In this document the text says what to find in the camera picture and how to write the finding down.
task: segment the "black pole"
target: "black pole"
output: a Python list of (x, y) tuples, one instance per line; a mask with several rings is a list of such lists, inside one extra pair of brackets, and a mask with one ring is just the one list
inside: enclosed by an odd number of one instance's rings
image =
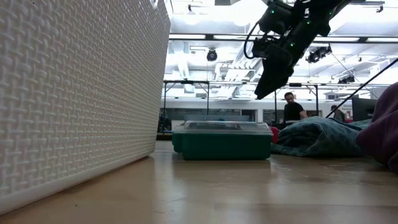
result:
[(276, 108), (276, 91), (275, 91), (275, 124), (278, 123), (278, 114), (277, 114), (277, 108)]
[(315, 85), (315, 103), (317, 104), (317, 116), (319, 116), (318, 85)]
[(207, 83), (207, 115), (209, 115), (210, 83)]
[(349, 99), (351, 99), (357, 92), (359, 92), (360, 90), (362, 90), (362, 88), (364, 88), (367, 84), (369, 84), (371, 81), (373, 81), (375, 78), (377, 78), (381, 73), (383, 73), (384, 71), (386, 71), (387, 69), (389, 69), (391, 66), (393, 66), (395, 63), (398, 62), (398, 58), (395, 59), (393, 62), (391, 62), (389, 65), (387, 65), (385, 68), (383, 68), (379, 73), (375, 74), (371, 79), (369, 79), (368, 81), (366, 81), (366, 83), (363, 83), (357, 90), (355, 90), (349, 97), (345, 98), (343, 100), (343, 102), (341, 102), (335, 109), (333, 109), (328, 116), (326, 116), (326, 118), (328, 118), (330, 115), (332, 115), (338, 108), (340, 108), (340, 106), (342, 106), (343, 104), (345, 104)]
[(164, 124), (166, 123), (166, 93), (167, 93), (167, 83), (164, 83), (164, 105), (163, 105), (163, 117), (164, 121), (162, 122), (162, 132), (164, 134)]

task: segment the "woven pattern surface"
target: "woven pattern surface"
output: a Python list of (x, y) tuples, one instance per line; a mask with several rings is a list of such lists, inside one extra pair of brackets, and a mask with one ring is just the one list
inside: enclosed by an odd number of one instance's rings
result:
[(162, 1), (2, 0), (0, 200), (154, 150)]

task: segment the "ceiling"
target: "ceiling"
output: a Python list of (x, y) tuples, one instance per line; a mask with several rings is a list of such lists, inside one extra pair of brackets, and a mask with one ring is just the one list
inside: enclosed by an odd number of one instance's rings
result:
[[(261, 0), (240, 0), (230, 6), (220, 6), (215, 0), (168, 0), (172, 4), (171, 34), (242, 34), (247, 35), (253, 24), (262, 16), (267, 6)], [(384, 10), (377, 13), (379, 5), (349, 5), (330, 21), (330, 36), (388, 36), (398, 40), (398, 1), (384, 1)], [(305, 57), (294, 67), (289, 82), (337, 83), (339, 78), (354, 74), (358, 83), (385, 66), (385, 62), (398, 57), (398, 44), (330, 44), (333, 55), (318, 63), (308, 64)], [(308, 50), (322, 46), (313, 44)], [(215, 49), (218, 58), (208, 62), (209, 49)], [(256, 82), (262, 74), (259, 59), (248, 60), (243, 55), (243, 42), (171, 40), (165, 66), (165, 80), (208, 80), (223, 82)], [(397, 82), (398, 78), (384, 79), (383, 83)], [(241, 86), (212, 86), (210, 96), (239, 97)], [(193, 96), (206, 93), (197, 86), (175, 86), (170, 96)], [(246, 96), (254, 97), (253, 92)]]

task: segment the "storage box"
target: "storage box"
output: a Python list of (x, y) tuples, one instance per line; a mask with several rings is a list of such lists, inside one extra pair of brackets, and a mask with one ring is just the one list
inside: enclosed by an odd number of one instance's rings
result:
[(272, 136), (266, 123), (187, 121), (175, 127), (172, 142), (186, 160), (262, 160)]

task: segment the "person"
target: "person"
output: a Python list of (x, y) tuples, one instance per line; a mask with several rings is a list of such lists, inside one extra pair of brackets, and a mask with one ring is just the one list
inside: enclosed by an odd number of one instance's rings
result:
[[(333, 111), (336, 107), (337, 107), (337, 105), (333, 105), (333, 106), (331, 106), (330, 110)], [(346, 115), (344, 114), (344, 112), (342, 112), (339, 109), (337, 109), (335, 111), (335, 115), (333, 118), (335, 118), (336, 120), (341, 121), (343, 123), (346, 122)]]
[(291, 92), (285, 93), (287, 104), (284, 109), (284, 121), (298, 121), (307, 118), (307, 112), (303, 107), (294, 101), (294, 95)]

